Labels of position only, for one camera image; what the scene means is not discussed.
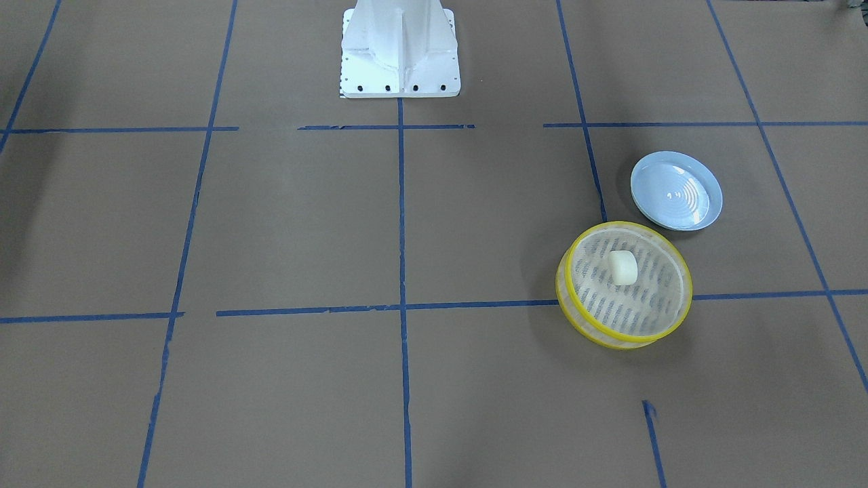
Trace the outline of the light blue plate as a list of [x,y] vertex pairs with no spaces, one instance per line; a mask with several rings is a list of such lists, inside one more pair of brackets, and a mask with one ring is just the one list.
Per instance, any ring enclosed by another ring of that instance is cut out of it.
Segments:
[[675,151],[639,159],[629,180],[639,212],[663,228],[694,232],[719,219],[724,197],[717,178],[700,161]]

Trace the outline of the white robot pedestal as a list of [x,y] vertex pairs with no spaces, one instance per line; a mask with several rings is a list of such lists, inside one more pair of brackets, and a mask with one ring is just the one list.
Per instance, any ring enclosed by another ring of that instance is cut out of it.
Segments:
[[342,18],[339,96],[456,97],[456,18],[440,1],[357,1]]

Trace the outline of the white steamed bun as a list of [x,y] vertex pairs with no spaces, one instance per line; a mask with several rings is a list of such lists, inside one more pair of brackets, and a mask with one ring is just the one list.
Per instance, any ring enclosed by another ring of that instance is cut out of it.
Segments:
[[608,254],[613,285],[633,285],[638,279],[637,260],[629,250],[614,250]]

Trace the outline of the yellow round steamer basket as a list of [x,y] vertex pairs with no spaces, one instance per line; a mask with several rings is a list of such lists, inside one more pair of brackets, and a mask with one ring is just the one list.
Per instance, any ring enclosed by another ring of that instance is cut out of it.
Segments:
[[664,236],[625,220],[604,222],[568,247],[555,272],[556,297],[575,330],[619,351],[673,333],[692,305],[692,276]]

